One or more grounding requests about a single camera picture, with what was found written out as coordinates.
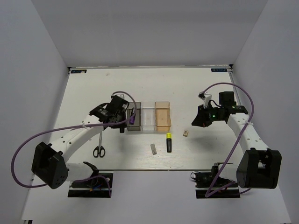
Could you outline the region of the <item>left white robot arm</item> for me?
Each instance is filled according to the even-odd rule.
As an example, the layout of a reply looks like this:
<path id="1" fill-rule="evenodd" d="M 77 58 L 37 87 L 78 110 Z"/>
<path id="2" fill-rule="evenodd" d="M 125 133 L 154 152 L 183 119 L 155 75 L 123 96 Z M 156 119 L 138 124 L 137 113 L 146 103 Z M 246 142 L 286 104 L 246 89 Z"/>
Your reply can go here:
<path id="1" fill-rule="evenodd" d="M 124 94 L 115 92 L 110 103 L 92 109 L 81 125 L 71 128 L 51 143 L 39 143 L 35 149 L 32 172 L 52 189 L 60 187 L 65 181 L 83 180 L 88 186 L 96 185 L 99 175 L 95 165 L 89 162 L 70 163 L 69 159 L 95 135 L 102 135 L 106 128 L 120 128 L 126 119 L 128 106 Z"/>

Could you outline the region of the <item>purple highlighter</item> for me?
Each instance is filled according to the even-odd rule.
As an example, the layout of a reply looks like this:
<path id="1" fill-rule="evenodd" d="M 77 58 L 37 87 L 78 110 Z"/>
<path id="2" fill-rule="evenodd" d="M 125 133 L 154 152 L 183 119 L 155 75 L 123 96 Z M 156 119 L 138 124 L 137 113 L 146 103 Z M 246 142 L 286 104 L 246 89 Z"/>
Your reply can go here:
<path id="1" fill-rule="evenodd" d="M 136 114 L 136 108 L 132 108 L 130 119 L 129 119 L 129 124 L 133 125 L 135 123 L 135 114 Z"/>

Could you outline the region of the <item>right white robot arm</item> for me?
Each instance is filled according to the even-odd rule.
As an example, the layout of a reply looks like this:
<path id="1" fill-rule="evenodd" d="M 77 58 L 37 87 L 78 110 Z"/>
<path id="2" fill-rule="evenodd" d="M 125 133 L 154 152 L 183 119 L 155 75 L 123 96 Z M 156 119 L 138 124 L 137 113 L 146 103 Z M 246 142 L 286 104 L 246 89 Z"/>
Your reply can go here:
<path id="1" fill-rule="evenodd" d="M 192 126 L 208 127 L 214 121 L 225 121 L 238 139 L 243 156 L 239 164 L 215 163 L 209 172 L 194 172 L 191 178 L 198 188 L 227 187 L 230 182 L 248 189 L 274 189 L 278 184 L 282 155 L 271 150 L 249 122 L 247 109 L 235 102 L 232 91 L 219 93 L 219 104 L 212 107 L 212 96 L 199 94 L 204 103 Z"/>

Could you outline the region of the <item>black handled scissors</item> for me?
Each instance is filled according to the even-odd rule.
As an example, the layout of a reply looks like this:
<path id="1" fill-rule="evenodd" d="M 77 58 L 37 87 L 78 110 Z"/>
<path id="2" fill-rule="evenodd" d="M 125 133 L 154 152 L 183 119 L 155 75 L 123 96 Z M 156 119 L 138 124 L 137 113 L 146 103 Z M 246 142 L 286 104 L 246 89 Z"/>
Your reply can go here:
<path id="1" fill-rule="evenodd" d="M 98 146 L 93 150 L 94 158 L 103 158 L 106 154 L 104 147 L 102 146 L 102 133 L 99 134 Z"/>

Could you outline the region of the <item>yellow highlighter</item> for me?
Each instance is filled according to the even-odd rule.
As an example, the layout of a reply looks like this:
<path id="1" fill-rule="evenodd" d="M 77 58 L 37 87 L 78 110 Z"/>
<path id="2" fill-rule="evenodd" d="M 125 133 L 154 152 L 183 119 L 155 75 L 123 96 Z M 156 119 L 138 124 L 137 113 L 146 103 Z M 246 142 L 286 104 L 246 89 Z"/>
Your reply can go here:
<path id="1" fill-rule="evenodd" d="M 168 153 L 172 152 L 172 134 L 171 133 L 166 134 L 166 150 Z"/>

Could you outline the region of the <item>beige pencil sharpener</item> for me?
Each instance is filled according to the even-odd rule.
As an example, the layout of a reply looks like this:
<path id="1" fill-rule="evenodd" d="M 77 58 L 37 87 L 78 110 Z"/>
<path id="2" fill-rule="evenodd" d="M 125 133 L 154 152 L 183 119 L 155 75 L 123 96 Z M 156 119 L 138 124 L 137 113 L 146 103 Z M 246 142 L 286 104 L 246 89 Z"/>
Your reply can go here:
<path id="1" fill-rule="evenodd" d="M 184 132 L 183 132 L 183 136 L 185 136 L 185 137 L 187 137 L 188 136 L 188 130 L 184 130 Z"/>

